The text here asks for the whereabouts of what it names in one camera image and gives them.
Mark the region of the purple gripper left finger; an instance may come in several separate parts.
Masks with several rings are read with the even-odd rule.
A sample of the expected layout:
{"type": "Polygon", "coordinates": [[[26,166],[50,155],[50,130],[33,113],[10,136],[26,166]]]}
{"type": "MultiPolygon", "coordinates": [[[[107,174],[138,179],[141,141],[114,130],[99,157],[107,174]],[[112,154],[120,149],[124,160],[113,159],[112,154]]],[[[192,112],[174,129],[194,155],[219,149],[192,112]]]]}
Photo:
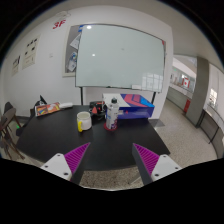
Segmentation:
{"type": "Polygon", "coordinates": [[[57,153],[49,159],[41,169],[79,184],[85,170],[90,142],[85,143],[66,154],[57,153]]]}

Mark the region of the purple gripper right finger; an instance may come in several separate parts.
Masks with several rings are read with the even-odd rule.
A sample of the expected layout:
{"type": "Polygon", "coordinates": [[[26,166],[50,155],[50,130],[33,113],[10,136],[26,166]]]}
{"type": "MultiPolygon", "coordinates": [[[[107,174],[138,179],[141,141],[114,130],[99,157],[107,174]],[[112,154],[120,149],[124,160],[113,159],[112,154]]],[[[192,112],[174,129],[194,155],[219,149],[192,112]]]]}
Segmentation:
{"type": "Polygon", "coordinates": [[[181,167],[168,155],[158,155],[136,143],[132,146],[132,155],[144,185],[181,170],[181,167]]]}

